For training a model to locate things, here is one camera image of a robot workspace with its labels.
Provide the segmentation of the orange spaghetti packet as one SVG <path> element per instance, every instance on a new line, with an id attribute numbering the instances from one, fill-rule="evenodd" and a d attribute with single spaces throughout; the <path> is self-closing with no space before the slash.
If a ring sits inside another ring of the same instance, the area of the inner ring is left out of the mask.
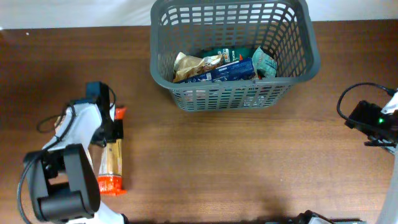
<path id="1" fill-rule="evenodd" d="M 113 121 L 123 120 L 126 110 L 126 107 L 116 107 L 112 112 Z M 122 141 L 123 139 L 117 139 L 115 143 L 109 143 L 103 148 L 97 178 L 100 194 L 117 196 L 126 193 L 122 178 Z"/>

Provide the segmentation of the beige snack pouch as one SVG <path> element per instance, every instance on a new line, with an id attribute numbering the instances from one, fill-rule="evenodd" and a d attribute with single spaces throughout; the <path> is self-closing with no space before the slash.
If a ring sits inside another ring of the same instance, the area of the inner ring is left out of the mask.
<path id="1" fill-rule="evenodd" d="M 222 55 L 198 58 L 191 55 L 185 55 L 184 53 L 180 52 L 174 62 L 175 76 L 173 82 L 177 83 L 190 77 L 206 73 L 222 66 L 222 64 Z"/>

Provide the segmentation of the green Nescafe coffee bag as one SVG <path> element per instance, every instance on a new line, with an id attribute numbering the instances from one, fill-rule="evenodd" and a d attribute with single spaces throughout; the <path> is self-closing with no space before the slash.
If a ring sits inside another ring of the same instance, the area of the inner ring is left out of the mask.
<path id="1" fill-rule="evenodd" d="M 235 61 L 240 61 L 245 58 L 251 58 L 254 49 L 244 48 L 244 47 L 221 47 L 214 48 L 211 50 L 203 50 L 199 56 L 200 57 L 209 57 L 214 55 L 221 55 L 224 64 L 232 63 Z"/>

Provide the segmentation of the Kleenex tissue multipack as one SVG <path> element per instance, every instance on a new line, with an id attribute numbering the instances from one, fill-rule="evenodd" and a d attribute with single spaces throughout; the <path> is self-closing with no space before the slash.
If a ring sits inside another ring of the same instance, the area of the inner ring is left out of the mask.
<path id="1" fill-rule="evenodd" d="M 225 82 L 250 80 L 256 75 L 252 58 L 235 61 L 208 72 L 179 81 L 178 83 Z"/>

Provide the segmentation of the teal wet wipes packet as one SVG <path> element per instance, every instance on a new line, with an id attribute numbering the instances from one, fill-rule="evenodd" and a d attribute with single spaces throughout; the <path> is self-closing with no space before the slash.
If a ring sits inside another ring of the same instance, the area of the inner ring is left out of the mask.
<path id="1" fill-rule="evenodd" d="M 257 74 L 262 78 L 273 78 L 277 73 L 277 62 L 260 47 L 252 55 L 252 62 Z"/>

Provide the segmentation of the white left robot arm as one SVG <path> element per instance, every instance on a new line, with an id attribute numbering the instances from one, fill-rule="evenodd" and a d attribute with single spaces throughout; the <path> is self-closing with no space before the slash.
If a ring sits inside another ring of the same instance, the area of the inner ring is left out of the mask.
<path id="1" fill-rule="evenodd" d="M 123 138 L 122 120 L 116 117 L 116 95 L 105 83 L 89 82 L 86 95 L 66 105 L 57 116 L 56 132 L 39 151 L 24 158 L 17 187 L 17 206 L 22 208 L 22 184 L 27 182 L 36 219 L 53 223 L 128 223 L 122 213 L 101 201 L 100 186 L 88 150 L 104 147 L 108 159 L 112 144 Z"/>

